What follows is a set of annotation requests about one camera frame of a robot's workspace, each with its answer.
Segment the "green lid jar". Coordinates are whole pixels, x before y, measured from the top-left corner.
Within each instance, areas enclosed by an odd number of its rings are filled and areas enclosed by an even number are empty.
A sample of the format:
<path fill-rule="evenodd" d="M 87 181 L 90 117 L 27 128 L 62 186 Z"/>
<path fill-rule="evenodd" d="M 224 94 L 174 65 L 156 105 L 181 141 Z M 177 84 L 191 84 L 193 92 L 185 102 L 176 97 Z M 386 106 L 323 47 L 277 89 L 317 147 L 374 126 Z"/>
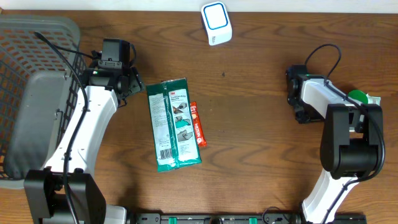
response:
<path fill-rule="evenodd" d="M 364 104 L 368 104 L 369 100 L 367 97 L 367 94 L 365 94 L 363 91 L 361 90 L 352 90 L 348 93 L 348 96 L 354 100 L 358 100 Z"/>

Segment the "mint green snack packet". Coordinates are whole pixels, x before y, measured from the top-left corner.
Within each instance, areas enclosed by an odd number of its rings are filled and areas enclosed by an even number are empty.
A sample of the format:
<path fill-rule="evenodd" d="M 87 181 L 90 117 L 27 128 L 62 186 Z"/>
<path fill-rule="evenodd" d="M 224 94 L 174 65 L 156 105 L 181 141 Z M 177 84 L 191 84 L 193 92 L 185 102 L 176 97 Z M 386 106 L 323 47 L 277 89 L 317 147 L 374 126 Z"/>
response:
<path fill-rule="evenodd" d="M 375 104 L 375 105 L 381 104 L 380 96 L 371 96 L 371 95 L 367 94 L 366 97 L 368 99 L 368 104 Z"/>

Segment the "green white package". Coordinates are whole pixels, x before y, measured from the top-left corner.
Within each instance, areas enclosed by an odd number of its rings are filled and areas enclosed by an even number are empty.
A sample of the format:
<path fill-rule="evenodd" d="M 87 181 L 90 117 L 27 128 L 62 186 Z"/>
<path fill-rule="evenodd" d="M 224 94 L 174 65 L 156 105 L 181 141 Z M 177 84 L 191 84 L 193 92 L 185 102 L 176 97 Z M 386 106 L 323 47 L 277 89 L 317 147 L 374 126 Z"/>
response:
<path fill-rule="evenodd" d="M 147 86 L 158 172 L 201 163 L 186 78 Z"/>

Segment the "red stick sachet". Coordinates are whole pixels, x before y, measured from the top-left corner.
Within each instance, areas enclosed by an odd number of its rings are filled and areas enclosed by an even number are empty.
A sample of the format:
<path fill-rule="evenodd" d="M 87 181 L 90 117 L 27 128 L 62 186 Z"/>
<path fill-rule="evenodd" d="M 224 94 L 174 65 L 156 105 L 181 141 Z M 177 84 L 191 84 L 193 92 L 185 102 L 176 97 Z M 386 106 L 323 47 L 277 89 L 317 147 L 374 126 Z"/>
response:
<path fill-rule="evenodd" d="M 206 139 L 205 139 L 205 136 L 203 133 L 202 126 L 201 126 L 200 117 L 198 115 L 197 103 L 195 101 L 190 103 L 190 111 L 191 111 L 191 116 L 193 119 L 193 128 L 194 128 L 197 144 L 199 147 L 206 147 L 207 142 L 206 142 Z"/>

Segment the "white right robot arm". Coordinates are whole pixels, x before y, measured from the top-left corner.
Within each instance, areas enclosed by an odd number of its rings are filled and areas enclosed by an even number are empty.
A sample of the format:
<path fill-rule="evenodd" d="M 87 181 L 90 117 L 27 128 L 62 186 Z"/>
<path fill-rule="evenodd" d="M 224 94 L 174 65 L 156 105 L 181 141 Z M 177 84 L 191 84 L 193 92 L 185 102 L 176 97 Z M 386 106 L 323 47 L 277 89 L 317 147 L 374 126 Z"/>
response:
<path fill-rule="evenodd" d="M 335 213 L 359 183 L 375 178 L 386 158 L 382 108 L 364 104 L 337 89 L 306 65 L 286 70 L 287 102 L 300 124 L 323 122 L 322 171 L 291 223 L 334 223 Z"/>

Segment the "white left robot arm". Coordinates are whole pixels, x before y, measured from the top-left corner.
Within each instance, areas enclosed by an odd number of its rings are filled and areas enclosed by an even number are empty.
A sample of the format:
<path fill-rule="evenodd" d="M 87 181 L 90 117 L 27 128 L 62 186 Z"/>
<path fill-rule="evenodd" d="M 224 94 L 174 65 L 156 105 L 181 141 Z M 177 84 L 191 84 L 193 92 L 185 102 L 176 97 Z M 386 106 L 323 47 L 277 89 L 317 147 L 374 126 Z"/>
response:
<path fill-rule="evenodd" d="M 109 205 L 94 180 L 96 158 L 110 119 L 127 97 L 144 90 L 120 39 L 104 39 L 92 64 L 73 76 L 79 87 L 67 130 L 39 170 L 28 171 L 24 190 L 34 223 L 132 223 L 131 212 Z"/>

